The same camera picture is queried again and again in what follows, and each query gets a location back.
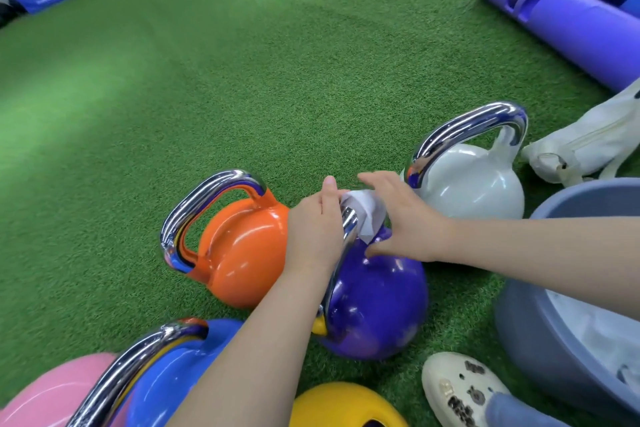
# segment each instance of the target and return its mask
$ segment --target white cloth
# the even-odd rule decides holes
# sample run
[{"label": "white cloth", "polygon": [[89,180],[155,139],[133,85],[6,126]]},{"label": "white cloth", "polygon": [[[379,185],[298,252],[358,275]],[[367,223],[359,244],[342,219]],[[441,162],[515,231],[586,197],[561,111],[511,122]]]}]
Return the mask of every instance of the white cloth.
[{"label": "white cloth", "polygon": [[371,189],[349,191],[342,196],[342,206],[353,209],[358,216],[358,238],[367,245],[378,234],[387,217],[382,199]]},{"label": "white cloth", "polygon": [[569,187],[600,169],[600,179],[614,178],[638,144],[640,79],[578,121],[529,144],[522,155],[540,178]]}]

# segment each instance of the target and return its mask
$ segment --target gray bowl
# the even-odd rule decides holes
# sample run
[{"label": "gray bowl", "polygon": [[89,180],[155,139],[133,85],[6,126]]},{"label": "gray bowl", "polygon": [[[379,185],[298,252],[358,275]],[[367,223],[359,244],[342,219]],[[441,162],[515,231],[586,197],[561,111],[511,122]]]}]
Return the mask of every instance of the gray bowl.
[{"label": "gray bowl", "polygon": [[[640,216],[640,178],[595,180],[563,189],[540,204],[531,219],[581,216]],[[508,280],[494,314],[509,358],[540,389],[610,421],[640,425],[640,396],[587,350],[545,289]]]}]

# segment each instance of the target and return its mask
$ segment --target purple kettlebell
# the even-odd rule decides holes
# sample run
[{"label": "purple kettlebell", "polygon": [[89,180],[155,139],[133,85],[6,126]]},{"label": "purple kettlebell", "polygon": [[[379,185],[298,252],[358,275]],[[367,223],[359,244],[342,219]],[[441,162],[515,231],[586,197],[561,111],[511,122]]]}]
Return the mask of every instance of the purple kettlebell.
[{"label": "purple kettlebell", "polygon": [[[352,360],[384,360],[402,350],[427,317],[429,294],[422,263],[364,255],[357,217],[342,212],[345,252],[333,273],[313,333],[330,351]],[[372,243],[391,237],[382,227]]]}]

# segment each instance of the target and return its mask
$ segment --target white kettlebell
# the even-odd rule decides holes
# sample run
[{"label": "white kettlebell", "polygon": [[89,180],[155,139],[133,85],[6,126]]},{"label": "white kettlebell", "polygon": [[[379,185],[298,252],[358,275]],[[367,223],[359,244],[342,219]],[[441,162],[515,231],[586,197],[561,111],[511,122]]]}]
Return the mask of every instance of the white kettlebell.
[{"label": "white kettlebell", "polygon": [[[412,155],[401,178],[429,206],[452,218],[519,220],[524,191],[513,172],[528,119],[515,103],[489,103],[442,125]],[[491,149],[463,144],[502,127]]]}]

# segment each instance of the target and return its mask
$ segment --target green turf floor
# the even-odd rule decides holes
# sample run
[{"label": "green turf floor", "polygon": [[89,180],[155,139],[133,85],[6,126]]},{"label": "green turf floor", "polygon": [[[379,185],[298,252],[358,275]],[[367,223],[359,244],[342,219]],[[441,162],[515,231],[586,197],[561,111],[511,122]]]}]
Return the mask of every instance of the green turf floor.
[{"label": "green turf floor", "polygon": [[[170,319],[243,317],[159,253],[166,214],[212,172],[258,171],[293,205],[328,173],[354,187],[359,171],[399,171],[426,132],[483,103],[522,103],[531,140],[607,96],[480,0],[70,0],[21,19],[0,32],[0,405]],[[529,211],[557,190],[518,169]],[[431,317],[403,354],[364,364],[312,344],[300,390],[362,383],[435,426],[420,369],[453,350],[540,410],[598,424],[510,364],[492,324],[500,277],[427,271]]]}]

